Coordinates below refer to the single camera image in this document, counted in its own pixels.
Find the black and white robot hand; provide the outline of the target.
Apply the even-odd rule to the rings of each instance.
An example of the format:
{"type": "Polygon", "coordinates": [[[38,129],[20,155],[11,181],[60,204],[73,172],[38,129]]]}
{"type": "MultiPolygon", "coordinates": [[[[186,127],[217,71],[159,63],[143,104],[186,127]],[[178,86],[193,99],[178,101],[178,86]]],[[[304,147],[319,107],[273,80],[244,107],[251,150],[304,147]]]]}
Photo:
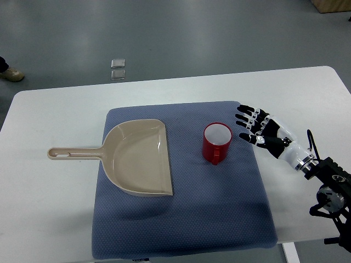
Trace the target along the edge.
{"type": "Polygon", "coordinates": [[[307,173],[317,165],[310,150],[298,143],[287,125],[260,108],[247,105],[237,107],[236,124],[248,130],[239,137],[259,148],[266,149],[273,157],[286,161],[294,170],[307,173]]]}

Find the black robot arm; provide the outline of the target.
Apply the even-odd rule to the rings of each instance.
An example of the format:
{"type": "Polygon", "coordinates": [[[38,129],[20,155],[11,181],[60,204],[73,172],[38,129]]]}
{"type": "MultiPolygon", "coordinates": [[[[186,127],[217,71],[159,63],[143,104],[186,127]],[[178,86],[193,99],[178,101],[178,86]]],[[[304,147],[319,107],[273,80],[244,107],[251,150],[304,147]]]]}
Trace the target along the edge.
{"type": "Polygon", "coordinates": [[[338,244],[350,251],[350,174],[330,157],[311,162],[303,169],[306,179],[316,177],[322,182],[316,194],[317,204],[309,209],[311,216],[331,219],[338,237],[324,239],[325,244],[338,244]]]}

